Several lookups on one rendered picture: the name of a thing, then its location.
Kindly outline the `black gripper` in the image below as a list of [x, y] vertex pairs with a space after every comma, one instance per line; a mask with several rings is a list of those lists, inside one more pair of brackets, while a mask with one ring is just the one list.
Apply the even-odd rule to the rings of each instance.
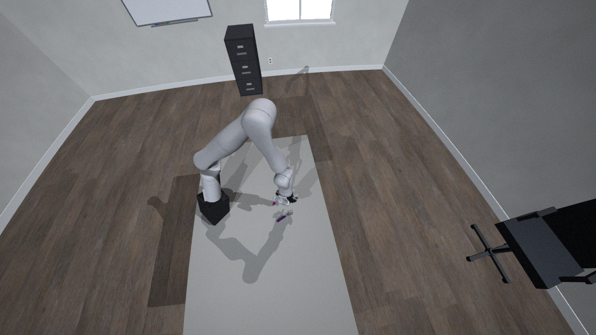
[[[279, 192], [277, 190], [276, 195], [279, 195]], [[295, 203], [298, 199], [298, 197], [294, 197], [293, 195], [291, 195], [290, 197], [287, 197], [287, 199], [289, 200], [290, 203]]]

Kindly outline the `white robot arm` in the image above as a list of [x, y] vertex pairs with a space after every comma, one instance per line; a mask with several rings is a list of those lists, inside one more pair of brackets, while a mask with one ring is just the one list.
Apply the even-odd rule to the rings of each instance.
[[204, 201], [214, 203], [221, 198], [221, 159], [239, 150], [249, 137], [276, 173], [274, 184], [278, 185], [279, 195], [274, 196], [274, 202], [289, 206], [287, 197], [292, 195], [293, 169], [286, 162], [282, 150], [274, 146], [272, 141], [271, 130], [276, 116], [274, 102], [267, 98], [256, 98], [236, 120], [195, 153], [193, 162], [201, 170]]

